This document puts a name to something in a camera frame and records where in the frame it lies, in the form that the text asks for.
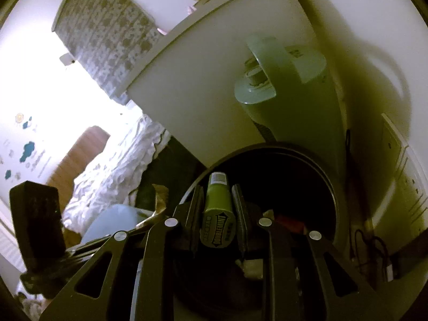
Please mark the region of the tan paper bag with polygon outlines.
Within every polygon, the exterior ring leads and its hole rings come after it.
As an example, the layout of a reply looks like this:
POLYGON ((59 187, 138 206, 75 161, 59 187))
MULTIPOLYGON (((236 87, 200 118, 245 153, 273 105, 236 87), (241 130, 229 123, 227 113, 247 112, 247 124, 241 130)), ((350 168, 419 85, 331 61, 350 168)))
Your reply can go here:
POLYGON ((155 210, 150 217, 145 219, 145 226, 159 223, 167 217, 169 189, 166 186, 157 184, 153 184, 153 187, 155 189, 155 210))

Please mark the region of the white bedside cabinet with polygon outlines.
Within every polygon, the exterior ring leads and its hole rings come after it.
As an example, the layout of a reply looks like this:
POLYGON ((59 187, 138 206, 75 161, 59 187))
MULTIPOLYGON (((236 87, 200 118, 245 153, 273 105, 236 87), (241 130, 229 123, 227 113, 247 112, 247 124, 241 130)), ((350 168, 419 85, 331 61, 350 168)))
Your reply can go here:
POLYGON ((122 89, 205 166, 262 137, 234 98, 250 58, 246 39, 317 45, 298 0, 211 0, 162 37, 122 89))

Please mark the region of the wooden headboard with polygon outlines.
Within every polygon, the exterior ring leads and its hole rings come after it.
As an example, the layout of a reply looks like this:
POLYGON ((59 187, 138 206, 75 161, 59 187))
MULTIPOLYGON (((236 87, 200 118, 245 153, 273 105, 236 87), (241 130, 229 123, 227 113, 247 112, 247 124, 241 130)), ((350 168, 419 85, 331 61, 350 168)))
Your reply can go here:
POLYGON ((50 175, 47 185, 58 190, 61 212, 72 198, 74 180, 103 152, 109 137, 99 126, 87 128, 50 175))

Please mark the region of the white ruffled duvet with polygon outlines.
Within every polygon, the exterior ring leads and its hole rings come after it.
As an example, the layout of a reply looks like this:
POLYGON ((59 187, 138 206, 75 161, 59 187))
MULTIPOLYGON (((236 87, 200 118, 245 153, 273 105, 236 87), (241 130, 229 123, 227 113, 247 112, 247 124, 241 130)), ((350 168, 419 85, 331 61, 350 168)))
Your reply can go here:
POLYGON ((115 204, 133 206, 142 174, 170 141, 171 134, 146 114, 131 118, 74 180, 62 224, 84 235, 93 221, 115 204))

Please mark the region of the white wall socket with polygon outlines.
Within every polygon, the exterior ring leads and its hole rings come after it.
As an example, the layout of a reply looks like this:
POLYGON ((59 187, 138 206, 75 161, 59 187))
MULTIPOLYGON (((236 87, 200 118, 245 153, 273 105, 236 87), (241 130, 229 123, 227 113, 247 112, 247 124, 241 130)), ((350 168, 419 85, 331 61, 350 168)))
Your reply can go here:
POLYGON ((394 253, 427 230, 427 176, 391 119, 385 113, 381 119, 381 171, 387 191, 372 225, 374 234, 394 253))

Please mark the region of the green tower fan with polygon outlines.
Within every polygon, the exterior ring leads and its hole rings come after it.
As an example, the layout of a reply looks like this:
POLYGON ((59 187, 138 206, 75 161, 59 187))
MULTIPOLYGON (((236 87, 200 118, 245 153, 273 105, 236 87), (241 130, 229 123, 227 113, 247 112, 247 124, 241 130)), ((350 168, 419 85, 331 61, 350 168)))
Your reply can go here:
POLYGON ((325 56, 262 33, 246 44, 252 56, 235 83, 235 99, 263 137, 305 148, 342 176, 345 132, 325 56))

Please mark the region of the green snack packet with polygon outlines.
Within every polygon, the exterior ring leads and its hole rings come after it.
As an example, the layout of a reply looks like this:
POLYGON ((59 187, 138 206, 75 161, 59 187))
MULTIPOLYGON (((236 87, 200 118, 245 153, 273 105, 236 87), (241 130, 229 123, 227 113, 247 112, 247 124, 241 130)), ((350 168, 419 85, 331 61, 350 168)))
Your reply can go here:
POLYGON ((208 181, 200 240, 207 247, 222 249, 233 241, 235 229, 236 219, 226 174, 214 172, 208 181))

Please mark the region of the black trash bin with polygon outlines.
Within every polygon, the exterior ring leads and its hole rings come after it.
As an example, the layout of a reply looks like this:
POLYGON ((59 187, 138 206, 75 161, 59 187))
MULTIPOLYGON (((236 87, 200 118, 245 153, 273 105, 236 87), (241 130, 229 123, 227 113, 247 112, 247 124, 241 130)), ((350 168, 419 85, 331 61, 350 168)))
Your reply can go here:
POLYGON ((253 245, 255 225, 261 216, 276 218, 295 232, 318 231, 340 252, 347 236, 347 210, 337 176, 315 154, 290 143, 257 144, 243 148, 205 170, 188 188, 181 204, 189 203, 196 187, 204 196, 194 234, 178 263, 190 276, 178 302, 197 320, 251 320, 260 311, 248 293, 256 280, 246 278, 237 261, 253 245), (225 173, 236 219, 233 241, 225 248, 205 246, 200 230, 208 181, 214 172, 225 173))

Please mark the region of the round blue table cloth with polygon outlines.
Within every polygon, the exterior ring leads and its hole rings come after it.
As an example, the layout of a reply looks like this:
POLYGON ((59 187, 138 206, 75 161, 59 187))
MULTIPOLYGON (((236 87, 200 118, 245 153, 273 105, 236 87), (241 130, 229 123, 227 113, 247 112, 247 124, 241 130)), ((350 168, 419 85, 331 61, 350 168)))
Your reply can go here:
POLYGON ((88 243, 117 231, 134 229, 141 221, 151 217, 153 211, 124 204, 115 204, 103 211, 89 226, 81 239, 88 243))

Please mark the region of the blue cloud wall stickers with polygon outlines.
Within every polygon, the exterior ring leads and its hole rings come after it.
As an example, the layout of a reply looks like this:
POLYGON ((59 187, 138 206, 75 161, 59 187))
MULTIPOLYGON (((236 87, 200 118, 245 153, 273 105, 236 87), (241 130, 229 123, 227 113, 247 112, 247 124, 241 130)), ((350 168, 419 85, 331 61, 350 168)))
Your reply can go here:
POLYGON ((36 144, 32 116, 18 113, 1 128, 1 174, 7 183, 23 181, 31 172, 36 144))

